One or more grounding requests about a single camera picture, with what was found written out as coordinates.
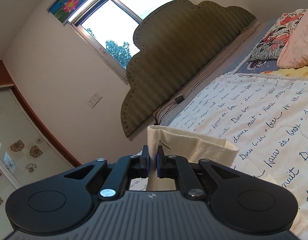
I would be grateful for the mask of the cream white pants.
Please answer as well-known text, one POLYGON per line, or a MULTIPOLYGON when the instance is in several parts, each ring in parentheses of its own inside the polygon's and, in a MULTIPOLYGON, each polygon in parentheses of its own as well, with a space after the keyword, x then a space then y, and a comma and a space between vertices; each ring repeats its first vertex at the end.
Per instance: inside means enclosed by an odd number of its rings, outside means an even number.
POLYGON ((196 164, 200 159, 210 159, 227 167, 232 165, 239 152, 239 149, 226 139, 157 125, 147 128, 147 146, 150 156, 147 191, 175 190, 172 179, 160 179, 157 176, 159 146, 162 146, 166 155, 179 155, 190 163, 196 164))

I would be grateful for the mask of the white bedspread with script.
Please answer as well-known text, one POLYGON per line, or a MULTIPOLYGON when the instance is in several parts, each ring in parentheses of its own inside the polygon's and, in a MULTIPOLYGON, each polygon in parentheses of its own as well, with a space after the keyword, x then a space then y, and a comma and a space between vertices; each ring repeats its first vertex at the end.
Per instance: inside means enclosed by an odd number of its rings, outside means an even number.
POLYGON ((294 194, 299 214, 292 231, 308 239, 308 78, 221 76, 166 127, 234 144, 239 152, 230 167, 294 194))

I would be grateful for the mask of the wardrobe with flower-patterned doors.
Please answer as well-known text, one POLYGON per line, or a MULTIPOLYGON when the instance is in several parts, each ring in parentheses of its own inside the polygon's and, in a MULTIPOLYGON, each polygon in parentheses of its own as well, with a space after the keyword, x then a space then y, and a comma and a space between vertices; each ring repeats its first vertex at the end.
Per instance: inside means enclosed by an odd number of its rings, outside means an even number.
POLYGON ((5 214, 10 194, 75 167, 62 155, 63 150, 35 126, 19 98, 0 60, 0 239, 12 231, 5 214))

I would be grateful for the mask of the green scalloped headboard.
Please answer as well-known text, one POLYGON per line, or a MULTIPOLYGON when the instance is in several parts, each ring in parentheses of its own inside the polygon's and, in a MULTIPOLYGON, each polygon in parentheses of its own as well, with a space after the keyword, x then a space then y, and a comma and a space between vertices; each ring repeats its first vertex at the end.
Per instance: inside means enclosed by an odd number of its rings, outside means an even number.
POLYGON ((151 12, 133 34, 139 49, 126 67, 130 90, 121 124, 131 136, 256 17, 238 6, 173 0, 151 12))

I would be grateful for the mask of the floral patterned blanket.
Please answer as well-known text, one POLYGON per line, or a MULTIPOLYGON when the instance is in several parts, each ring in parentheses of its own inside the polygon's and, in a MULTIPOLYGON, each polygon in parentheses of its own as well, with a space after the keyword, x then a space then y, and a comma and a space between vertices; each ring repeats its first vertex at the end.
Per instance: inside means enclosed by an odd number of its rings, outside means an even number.
POLYGON ((297 9, 281 15, 254 47, 249 62, 277 60, 307 9, 297 9))

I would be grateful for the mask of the white wall socket plate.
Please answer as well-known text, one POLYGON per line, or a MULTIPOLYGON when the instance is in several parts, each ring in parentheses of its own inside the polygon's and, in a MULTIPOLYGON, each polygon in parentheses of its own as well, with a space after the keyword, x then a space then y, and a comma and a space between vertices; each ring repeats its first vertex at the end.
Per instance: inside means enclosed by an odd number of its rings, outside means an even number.
POLYGON ((90 108, 94 108, 99 102, 100 100, 102 99, 102 96, 98 93, 98 92, 95 92, 87 101, 87 105, 90 107, 90 108))

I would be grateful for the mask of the window with metal frame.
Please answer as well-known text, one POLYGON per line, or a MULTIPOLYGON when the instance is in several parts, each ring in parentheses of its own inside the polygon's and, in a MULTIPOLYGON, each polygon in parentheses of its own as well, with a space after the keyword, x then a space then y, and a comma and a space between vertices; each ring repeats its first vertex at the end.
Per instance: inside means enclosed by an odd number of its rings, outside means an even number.
POLYGON ((142 20, 173 0, 87 0, 68 23, 100 54, 124 82, 132 56, 139 52, 133 34, 142 20))

